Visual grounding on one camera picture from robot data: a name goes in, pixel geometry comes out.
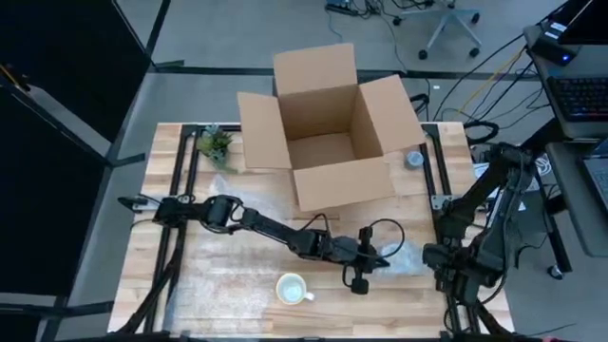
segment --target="open cardboard box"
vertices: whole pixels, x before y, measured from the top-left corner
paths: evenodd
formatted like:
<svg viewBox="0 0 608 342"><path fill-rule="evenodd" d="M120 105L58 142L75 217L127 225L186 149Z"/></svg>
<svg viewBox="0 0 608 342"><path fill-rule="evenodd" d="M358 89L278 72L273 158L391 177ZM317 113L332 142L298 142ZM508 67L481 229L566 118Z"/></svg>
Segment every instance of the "open cardboard box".
<svg viewBox="0 0 608 342"><path fill-rule="evenodd" d="M275 77L237 95L247 167L293 170L302 211L393 196L383 155L425 140L399 77L358 85L352 44L279 53Z"/></svg>

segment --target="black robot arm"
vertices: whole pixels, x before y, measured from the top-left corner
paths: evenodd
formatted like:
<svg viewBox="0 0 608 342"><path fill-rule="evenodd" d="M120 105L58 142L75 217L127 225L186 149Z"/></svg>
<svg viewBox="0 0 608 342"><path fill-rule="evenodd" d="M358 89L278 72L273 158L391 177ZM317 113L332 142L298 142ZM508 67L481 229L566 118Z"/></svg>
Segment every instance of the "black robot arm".
<svg viewBox="0 0 608 342"><path fill-rule="evenodd" d="M536 172L532 156L517 146L499 143L490 149L485 173L459 199L446 199L436 211L441 244L427 244L423 261L434 270L437 290L467 306L478 304L481 285L493 287L506 273L512 258L511 237L522 195ZM461 246L476 208L501 188L487 227L470 245Z"/></svg>
<svg viewBox="0 0 608 342"><path fill-rule="evenodd" d="M287 245L298 257L342 265L345 285L358 295L365 295L369 290L369 282L363 278L363 274L371 274L374 269L390 266L377 255L371 245L370 226L359 231L359 242L352 237L332 237L329 228L296 230L242 204L239 198L225 195L211 197L203 203L184 203L176 198L165 198L154 216L154 221L175 227L187 220L197 220L207 230L216 234L232 235L238 230L261 234ZM239 208L242 208L242 214L240 218L235 218ZM350 285L344 279L349 267L354 269L355 274Z"/></svg>

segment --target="floor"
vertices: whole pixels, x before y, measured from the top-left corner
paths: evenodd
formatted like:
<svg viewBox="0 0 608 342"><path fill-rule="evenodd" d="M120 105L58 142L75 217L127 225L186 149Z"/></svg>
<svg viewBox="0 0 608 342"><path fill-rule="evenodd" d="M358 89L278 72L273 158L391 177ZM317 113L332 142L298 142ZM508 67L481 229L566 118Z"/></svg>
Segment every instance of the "floor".
<svg viewBox="0 0 608 342"><path fill-rule="evenodd" d="M146 42L162 0L118 0L120 8L133 29ZM396 36L396 50L405 67L416 70L468 71L496 48L517 36L522 28L540 20L561 0L460 0L462 8L479 9L481 21L473 30L484 42L476 59L467 56L473 48L462 32L448 25L428 59L420 61L418 50L434 31L438 18L429 15L404 21L394 28L379 17L363 20L323 10L323 0L173 0L167 13L158 44L153 54L157 63L184 60L190 67L271 67L276 52L333 44L339 37L355 44L360 68L399 69L390 29ZM386 1L386 10L397 9ZM517 53L522 44L507 48L480 68L492 72ZM524 67L529 60L523 56L513 70ZM454 85L454 80L430 80L430 118L441 100ZM484 81L464 81L448 98L444 108L460 108ZM424 80L404 80L409 95L427 91ZM487 103L506 88L499 83ZM538 90L537 82L520 82L494 108L489 117L497 116ZM147 152L158 122L237 122L237 91L268 93L270 77L201 76L182 74L148 74L131 109L120 156ZM466 108L471 112L479 99ZM537 105L546 104L542 95ZM518 108L496 120L499 125L514 123L526 109ZM503 129L496 141L521 143L551 117L544 108L527 116L512 128ZM466 118L456 110L445 112L444 120ZM130 165L114 172L106 191L100 218L85 256L85 267L77 280L71 302L74 304L111 300L118 286L123 256L128 242L128 223L132 220L117 203L118 196L133 195L143 182L144 164ZM605 284L608 281L608 260L586 256L580 247L567 214L557 216L575 272L563 281L555 281L545 273L554 263L549 244L540 250L526 251L519 270L509 274L507 298L517 332L541 333L574 323L551 335L579 341L603 340L602 323L608 318ZM523 222L530 242L539 242L538 221ZM60 338L100 335L105 332L108 315L65 320Z"/></svg>

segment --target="black curtain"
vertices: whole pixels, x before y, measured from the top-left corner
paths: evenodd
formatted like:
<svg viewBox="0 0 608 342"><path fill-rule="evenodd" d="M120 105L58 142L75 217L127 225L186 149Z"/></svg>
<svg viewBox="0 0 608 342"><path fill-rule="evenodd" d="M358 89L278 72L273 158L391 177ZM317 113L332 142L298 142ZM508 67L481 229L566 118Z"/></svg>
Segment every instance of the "black curtain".
<svg viewBox="0 0 608 342"><path fill-rule="evenodd" d="M2 87L0 127L0 293L69 296L105 166Z"/></svg>
<svg viewBox="0 0 608 342"><path fill-rule="evenodd" d="M0 63L116 140L150 60L113 1L3 1L0 32Z"/></svg>

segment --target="wooden tabletop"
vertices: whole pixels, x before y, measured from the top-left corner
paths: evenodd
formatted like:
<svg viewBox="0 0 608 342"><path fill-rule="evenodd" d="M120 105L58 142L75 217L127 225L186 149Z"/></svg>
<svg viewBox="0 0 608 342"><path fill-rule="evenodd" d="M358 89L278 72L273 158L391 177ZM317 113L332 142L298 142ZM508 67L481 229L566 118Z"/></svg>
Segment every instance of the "wooden tabletop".
<svg viewBox="0 0 608 342"><path fill-rule="evenodd" d="M463 126L461 123L438 125L452 192L463 194L474 182ZM181 123L159 124L142 187L144 194L168 194L180 132ZM441 194L432 143L429 141L428 145L435 184ZM180 193L185 187L190 146L186 148ZM323 211L330 218L334 236L356 238L361 227L376 219L390 218L405 227L407 240L416 248L435 242L424 172L405 169L404 152L407 151L385 155L396 197ZM199 158L194 190L199 201L218 191L229 192L240 196L245 206L294 228L313 217L315 213L297 209L288 171L245 167L238 133L234 135L230 153L229 166L237 173L220 178L208 160ZM135 220L152 215L138 215ZM323 227L322 222L315 226ZM477 233L475 228L469 228L467 238ZM153 223L142 223L133 229L108 327L110 332L126 322L148 293L160 236L161 227ZM382 248L398 242L399 238L398 229L390 224L374 226L374 246ZM288 306L276 298L276 281L289 272L304 277L309 291L316 296L315 301ZM166 289L161 296L155 331L189 332L193 337L436 337L439 331L445 330L446 300L444 294L435 291L430 270L424 272L424 275L404 275L376 271L367 276L369 294L356 295L342 284L340 266L300 259L284 245L251 232L214 235L191 221L180 282L168 307L164 305L168 296ZM480 298L491 292L491 289L481 289ZM504 294L487 307L504 327L513 329Z"/></svg>

